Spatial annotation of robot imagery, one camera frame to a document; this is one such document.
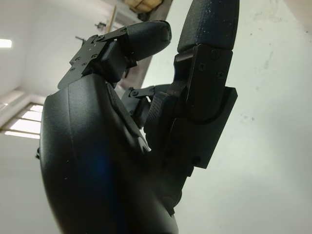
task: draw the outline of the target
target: screw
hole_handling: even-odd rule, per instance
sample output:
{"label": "screw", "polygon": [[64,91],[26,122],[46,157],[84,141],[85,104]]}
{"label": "screw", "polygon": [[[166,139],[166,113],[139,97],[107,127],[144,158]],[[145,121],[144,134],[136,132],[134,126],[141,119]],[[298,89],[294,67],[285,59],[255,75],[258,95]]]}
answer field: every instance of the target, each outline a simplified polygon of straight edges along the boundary
{"label": "screw", "polygon": [[204,71],[204,70],[206,69],[206,64],[201,62],[201,63],[198,65],[198,69],[199,69],[201,72]]}
{"label": "screw", "polygon": [[212,50],[210,57],[212,60],[218,60],[220,58],[221,52],[220,50]]}
{"label": "screw", "polygon": [[131,95],[132,95],[132,96],[138,95],[138,91],[137,91],[137,90],[133,90],[133,91],[131,92]]}
{"label": "screw", "polygon": [[218,72],[218,74],[216,75],[216,77],[217,77],[218,79],[224,79],[225,74],[224,74],[224,72]]}

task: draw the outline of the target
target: ceiling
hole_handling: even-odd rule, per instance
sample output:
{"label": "ceiling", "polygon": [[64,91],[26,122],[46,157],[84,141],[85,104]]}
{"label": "ceiling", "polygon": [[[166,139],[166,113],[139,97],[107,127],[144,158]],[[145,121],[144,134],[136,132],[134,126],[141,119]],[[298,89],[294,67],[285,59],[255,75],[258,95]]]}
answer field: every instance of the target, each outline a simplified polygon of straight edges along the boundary
{"label": "ceiling", "polygon": [[119,0],[2,0],[0,38],[13,46],[0,49],[0,95],[16,88],[54,93],[81,47],[75,36],[101,34],[94,24],[107,23],[111,4],[129,11]]}

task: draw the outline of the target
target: robotic hand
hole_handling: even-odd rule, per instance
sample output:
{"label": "robotic hand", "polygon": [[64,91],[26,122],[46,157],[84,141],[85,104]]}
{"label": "robotic hand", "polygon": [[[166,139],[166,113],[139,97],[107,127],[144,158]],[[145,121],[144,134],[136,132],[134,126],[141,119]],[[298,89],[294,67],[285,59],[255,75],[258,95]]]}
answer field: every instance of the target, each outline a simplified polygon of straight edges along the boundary
{"label": "robotic hand", "polygon": [[83,44],[41,123],[44,186],[65,234],[178,233],[184,182],[194,166],[207,167],[237,98],[225,82],[238,11],[239,0],[194,0],[173,83],[129,89],[122,100],[114,91],[122,73],[170,43],[169,24],[135,24]]}

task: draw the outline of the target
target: black robotic finger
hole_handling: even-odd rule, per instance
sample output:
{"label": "black robotic finger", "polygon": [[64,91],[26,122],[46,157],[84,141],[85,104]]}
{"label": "black robotic finger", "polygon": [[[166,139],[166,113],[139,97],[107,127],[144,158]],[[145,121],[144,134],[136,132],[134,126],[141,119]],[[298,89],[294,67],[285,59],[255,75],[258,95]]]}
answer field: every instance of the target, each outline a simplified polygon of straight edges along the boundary
{"label": "black robotic finger", "polygon": [[149,21],[127,27],[127,34],[136,61],[166,48],[171,41],[171,29],[166,21]]}
{"label": "black robotic finger", "polygon": [[239,14],[239,0],[194,0],[186,17],[178,52],[198,44],[232,50]]}

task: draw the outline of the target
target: white wall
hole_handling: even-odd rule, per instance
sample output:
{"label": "white wall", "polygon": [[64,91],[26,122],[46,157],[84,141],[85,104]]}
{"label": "white wall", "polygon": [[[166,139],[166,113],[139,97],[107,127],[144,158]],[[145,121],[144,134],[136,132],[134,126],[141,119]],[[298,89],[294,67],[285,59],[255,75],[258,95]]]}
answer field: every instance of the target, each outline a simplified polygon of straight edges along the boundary
{"label": "white wall", "polygon": [[0,39],[12,48],[0,48],[0,96],[19,87],[29,41],[33,0],[1,0]]}
{"label": "white wall", "polygon": [[0,134],[0,233],[58,234],[35,158],[39,140]]}
{"label": "white wall", "polygon": [[99,20],[88,17],[88,8],[87,15],[81,13],[78,6],[73,4],[70,9],[59,1],[36,0],[22,90],[44,96],[57,91],[58,82],[70,68],[69,61],[81,47],[75,36],[88,39],[99,34],[94,26]]}
{"label": "white wall", "polygon": [[[173,41],[143,86],[170,83],[191,0],[173,1]],[[180,234],[309,234],[312,230],[312,31],[281,0],[241,0],[228,86],[238,100],[207,170],[176,207]]]}

